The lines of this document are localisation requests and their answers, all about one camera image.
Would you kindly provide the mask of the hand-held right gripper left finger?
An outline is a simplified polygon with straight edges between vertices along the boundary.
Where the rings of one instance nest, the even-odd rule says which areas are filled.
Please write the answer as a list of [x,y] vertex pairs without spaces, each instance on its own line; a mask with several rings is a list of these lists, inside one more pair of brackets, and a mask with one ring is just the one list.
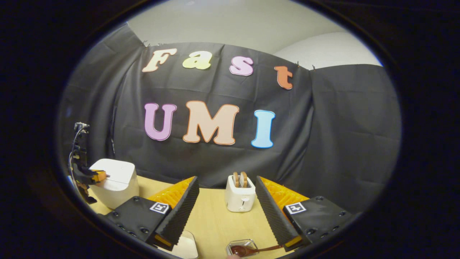
[[200,193],[196,176],[148,199],[133,196],[106,215],[106,222],[148,245],[172,251]]

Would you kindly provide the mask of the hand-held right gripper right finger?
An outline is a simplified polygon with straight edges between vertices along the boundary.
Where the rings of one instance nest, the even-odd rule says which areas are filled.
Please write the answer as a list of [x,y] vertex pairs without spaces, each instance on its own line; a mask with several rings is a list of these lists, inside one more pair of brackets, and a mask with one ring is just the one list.
[[255,192],[277,244],[286,252],[332,236],[355,215],[324,196],[308,198],[258,176]]

